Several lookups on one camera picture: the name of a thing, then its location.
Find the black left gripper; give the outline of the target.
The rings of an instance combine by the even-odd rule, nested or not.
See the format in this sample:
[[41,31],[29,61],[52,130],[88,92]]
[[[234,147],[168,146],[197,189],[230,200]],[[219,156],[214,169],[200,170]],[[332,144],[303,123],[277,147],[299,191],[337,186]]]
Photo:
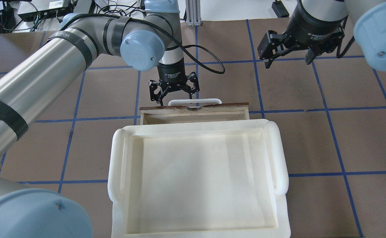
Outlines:
[[193,99],[199,92],[199,81],[196,72],[186,75],[183,61],[173,64],[157,63],[159,81],[149,80],[150,100],[163,106],[163,99],[170,90],[182,90]]

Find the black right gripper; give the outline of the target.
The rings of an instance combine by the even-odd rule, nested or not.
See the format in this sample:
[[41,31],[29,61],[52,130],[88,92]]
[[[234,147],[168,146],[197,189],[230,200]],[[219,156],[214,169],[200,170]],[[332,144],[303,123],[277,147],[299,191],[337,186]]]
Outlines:
[[345,33],[342,22],[348,10],[344,0],[299,0],[283,34],[269,30],[257,47],[258,58],[269,69],[275,59],[293,51],[306,50],[310,65],[321,53],[331,53]]

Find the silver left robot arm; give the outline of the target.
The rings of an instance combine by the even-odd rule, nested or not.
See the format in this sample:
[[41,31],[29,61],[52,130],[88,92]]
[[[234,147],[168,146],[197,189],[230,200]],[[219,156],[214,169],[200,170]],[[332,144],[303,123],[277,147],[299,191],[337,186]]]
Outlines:
[[[180,69],[185,83],[176,0],[146,0],[146,16],[68,14],[45,45],[0,78],[1,158],[101,54],[137,71]],[[0,238],[91,238],[87,211],[60,193],[0,178]]]

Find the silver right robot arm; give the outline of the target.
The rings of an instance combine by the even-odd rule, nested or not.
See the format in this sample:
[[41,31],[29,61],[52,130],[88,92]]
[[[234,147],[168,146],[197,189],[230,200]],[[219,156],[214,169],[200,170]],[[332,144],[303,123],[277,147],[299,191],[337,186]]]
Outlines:
[[[348,19],[354,22],[353,37],[340,52]],[[308,51],[307,64],[335,50],[342,58],[354,42],[369,66],[386,72],[386,0],[299,0],[287,29],[267,31],[257,51],[268,69],[278,57],[299,50]]]

